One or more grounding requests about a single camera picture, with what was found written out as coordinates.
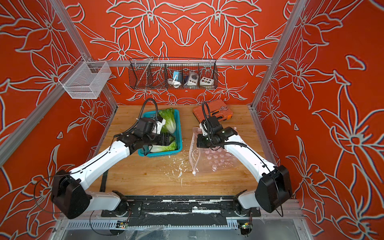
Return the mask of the clear pink zipper bag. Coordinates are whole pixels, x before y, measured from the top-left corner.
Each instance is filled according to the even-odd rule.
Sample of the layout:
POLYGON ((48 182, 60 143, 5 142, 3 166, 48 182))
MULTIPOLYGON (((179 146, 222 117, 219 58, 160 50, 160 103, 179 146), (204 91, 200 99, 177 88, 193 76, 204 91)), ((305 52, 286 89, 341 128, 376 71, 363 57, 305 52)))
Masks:
POLYGON ((189 161, 192 166, 192 174, 217 172, 224 169, 232 169, 240 164, 240 161, 231 153, 224 149, 213 151, 212 149, 203 149, 197 147, 197 137, 202 130, 193 127, 193 137, 189 150, 189 161))

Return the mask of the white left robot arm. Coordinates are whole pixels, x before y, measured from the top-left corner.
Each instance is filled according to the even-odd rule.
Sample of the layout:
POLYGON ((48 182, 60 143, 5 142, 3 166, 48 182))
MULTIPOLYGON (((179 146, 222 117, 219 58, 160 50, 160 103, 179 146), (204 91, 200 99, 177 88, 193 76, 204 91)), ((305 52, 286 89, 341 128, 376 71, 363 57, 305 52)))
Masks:
POLYGON ((53 177, 52 203, 68 218, 75 219, 88 211, 110 211, 122 217, 130 210, 127 198, 118 191, 91 192, 91 184, 119 161, 143 147, 171 147, 178 145, 169 133, 137 137, 122 134, 103 152, 70 170, 58 171, 53 177))

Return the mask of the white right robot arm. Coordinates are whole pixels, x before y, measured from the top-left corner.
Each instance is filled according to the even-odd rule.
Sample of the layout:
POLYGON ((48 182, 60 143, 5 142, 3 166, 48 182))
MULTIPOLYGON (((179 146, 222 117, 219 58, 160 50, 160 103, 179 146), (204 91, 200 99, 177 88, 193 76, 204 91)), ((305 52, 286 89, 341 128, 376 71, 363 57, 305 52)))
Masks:
POLYGON ((236 157, 257 181, 257 188, 245 190, 235 196, 237 212, 261 208, 272 213, 282 208, 292 195, 290 173, 284 166, 277 166, 264 159, 240 137, 238 132, 223 126, 217 120, 200 123, 202 133, 197 137, 197 147, 203 149, 222 148, 236 157))

